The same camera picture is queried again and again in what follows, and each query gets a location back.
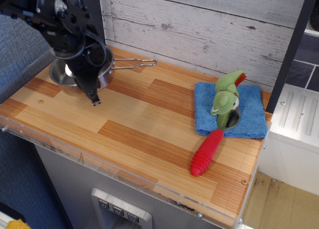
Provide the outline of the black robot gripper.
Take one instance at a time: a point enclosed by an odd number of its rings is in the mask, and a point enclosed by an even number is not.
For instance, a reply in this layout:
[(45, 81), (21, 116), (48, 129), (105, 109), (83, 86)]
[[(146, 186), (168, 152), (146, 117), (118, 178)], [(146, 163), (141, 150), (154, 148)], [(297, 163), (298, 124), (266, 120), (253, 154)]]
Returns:
[(93, 52), (91, 45), (86, 44), (85, 36), (89, 34), (90, 32), (84, 32), (84, 37), (74, 52), (60, 51), (54, 48), (51, 48), (50, 51), (55, 56), (55, 59), (61, 59), (66, 63), (92, 105), (98, 106), (101, 101), (98, 97), (97, 80), (100, 69), (107, 62), (107, 47), (103, 48), (103, 54), (100, 51)]

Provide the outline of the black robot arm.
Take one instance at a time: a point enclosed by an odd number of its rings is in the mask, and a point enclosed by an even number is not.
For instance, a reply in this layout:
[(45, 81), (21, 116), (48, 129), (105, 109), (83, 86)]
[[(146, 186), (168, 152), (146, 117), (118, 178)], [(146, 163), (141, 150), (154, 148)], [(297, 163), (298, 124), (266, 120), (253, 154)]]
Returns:
[(38, 30), (55, 57), (51, 77), (70, 74), (94, 106), (99, 105), (99, 73), (109, 60), (87, 6), (79, 0), (0, 0), (0, 12)]

